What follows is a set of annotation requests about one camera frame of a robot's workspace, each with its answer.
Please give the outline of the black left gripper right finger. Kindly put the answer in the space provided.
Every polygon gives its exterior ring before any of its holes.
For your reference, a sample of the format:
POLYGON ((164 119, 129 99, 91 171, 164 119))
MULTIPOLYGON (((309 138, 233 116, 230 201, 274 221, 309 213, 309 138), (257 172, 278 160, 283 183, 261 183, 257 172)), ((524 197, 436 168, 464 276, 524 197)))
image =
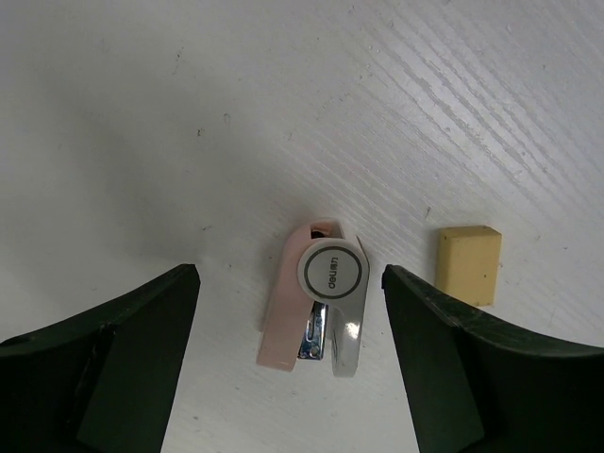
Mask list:
POLYGON ((603 351, 452 298, 398 265, 382 276, 423 452, 599 452, 603 351))

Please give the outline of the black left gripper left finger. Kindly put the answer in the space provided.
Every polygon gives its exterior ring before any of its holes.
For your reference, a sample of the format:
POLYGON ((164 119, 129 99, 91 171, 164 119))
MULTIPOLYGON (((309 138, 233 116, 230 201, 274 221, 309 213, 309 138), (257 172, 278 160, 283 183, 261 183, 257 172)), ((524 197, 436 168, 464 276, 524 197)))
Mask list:
POLYGON ((4 452, 159 452, 200 288, 181 264, 1 343, 4 452))

